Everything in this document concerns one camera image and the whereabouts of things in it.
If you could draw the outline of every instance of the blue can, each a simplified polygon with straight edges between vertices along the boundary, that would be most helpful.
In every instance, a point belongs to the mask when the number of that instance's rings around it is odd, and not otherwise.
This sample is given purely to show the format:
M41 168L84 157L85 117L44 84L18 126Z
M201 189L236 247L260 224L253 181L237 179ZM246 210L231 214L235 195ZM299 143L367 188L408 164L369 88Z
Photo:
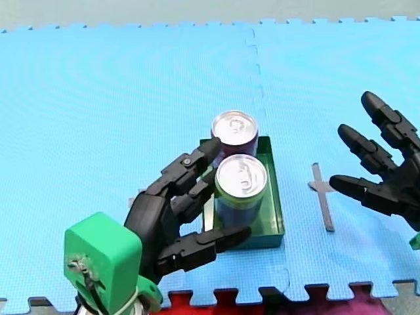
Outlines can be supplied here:
M267 178L265 166L247 154L235 154L220 163L215 212L225 227L249 226L258 217Z

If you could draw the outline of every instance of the can lid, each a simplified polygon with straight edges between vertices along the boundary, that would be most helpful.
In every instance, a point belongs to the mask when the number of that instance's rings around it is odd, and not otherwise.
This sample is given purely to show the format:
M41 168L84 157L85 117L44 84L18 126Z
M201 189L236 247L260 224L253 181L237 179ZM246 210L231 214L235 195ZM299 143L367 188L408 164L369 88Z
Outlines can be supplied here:
M257 122L239 110L229 110L218 115L211 126L211 132L222 143L240 146L251 142L257 136Z
M220 188L235 198L250 198L260 194L267 184L264 165L246 154L229 156L216 172Z

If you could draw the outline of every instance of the gray floor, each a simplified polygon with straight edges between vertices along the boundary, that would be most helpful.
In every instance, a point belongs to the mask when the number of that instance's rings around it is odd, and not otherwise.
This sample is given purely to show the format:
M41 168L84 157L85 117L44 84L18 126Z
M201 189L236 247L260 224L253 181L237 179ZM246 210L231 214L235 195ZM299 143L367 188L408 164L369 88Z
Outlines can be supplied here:
M327 18L336 22L347 17L362 21L368 16L389 19L399 15L409 19L420 16L420 0L0 0L0 29L8 31L72 23L149 26L183 21L258 22L263 18L279 22L288 18L306 22ZM420 298L414 296L413 284L399 284L397 288L398 298L384 300L388 309L394 315L420 314ZM32 308L31 313L55 315L56 311L39 306Z

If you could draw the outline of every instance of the pull tab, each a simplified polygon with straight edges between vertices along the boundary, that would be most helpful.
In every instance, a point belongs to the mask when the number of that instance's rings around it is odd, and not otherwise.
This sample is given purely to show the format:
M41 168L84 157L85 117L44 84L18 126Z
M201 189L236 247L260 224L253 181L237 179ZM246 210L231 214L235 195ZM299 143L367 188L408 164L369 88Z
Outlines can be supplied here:
M238 172L239 180L243 190L250 190L252 188L252 174L248 165L242 164Z
M230 129L232 130L233 133L238 133L241 130L243 130L244 125L245 124L243 123L243 121L240 120L240 119L237 119L237 118L232 118L229 121L229 127L230 127Z

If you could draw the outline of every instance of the robotic hand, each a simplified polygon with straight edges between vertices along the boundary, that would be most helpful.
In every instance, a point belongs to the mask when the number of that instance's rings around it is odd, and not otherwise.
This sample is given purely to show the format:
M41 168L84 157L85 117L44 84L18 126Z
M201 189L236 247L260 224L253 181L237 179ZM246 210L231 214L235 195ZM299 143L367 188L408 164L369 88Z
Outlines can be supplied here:
M214 192L216 170L208 166L220 149L213 138L181 154L137 195L124 226L97 213L66 231L64 274L77 289L79 315L156 312L164 275L210 263L251 235L241 227L180 236Z
M381 130L381 136L404 157L401 166L374 140L368 140L353 128L340 125L338 133L350 151L371 174L379 175L376 184L364 178L332 176L331 187L356 199L363 206L386 215L401 215L416 231L420 230L420 139L417 129L398 111L371 92L362 95L362 105Z

